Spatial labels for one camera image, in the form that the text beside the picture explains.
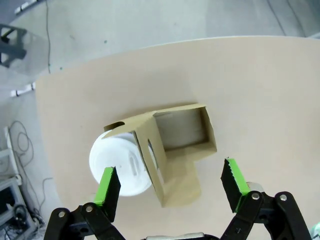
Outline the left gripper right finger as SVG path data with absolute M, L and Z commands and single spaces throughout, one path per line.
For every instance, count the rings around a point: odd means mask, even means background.
M 224 160 L 221 181 L 235 216 L 221 236 L 222 240 L 246 240 L 254 224 L 263 224 L 272 240 L 310 240 L 306 222 L 294 196 L 288 191 L 274 197 L 252 190 L 237 162 Z

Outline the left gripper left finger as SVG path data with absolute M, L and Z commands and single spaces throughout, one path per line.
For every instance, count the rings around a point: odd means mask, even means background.
M 105 168 L 94 201 L 79 205 L 73 211 L 63 207 L 53 210 L 44 239 L 83 240 L 95 236 L 98 240 L 123 240 L 113 225 L 120 189 L 116 168 Z

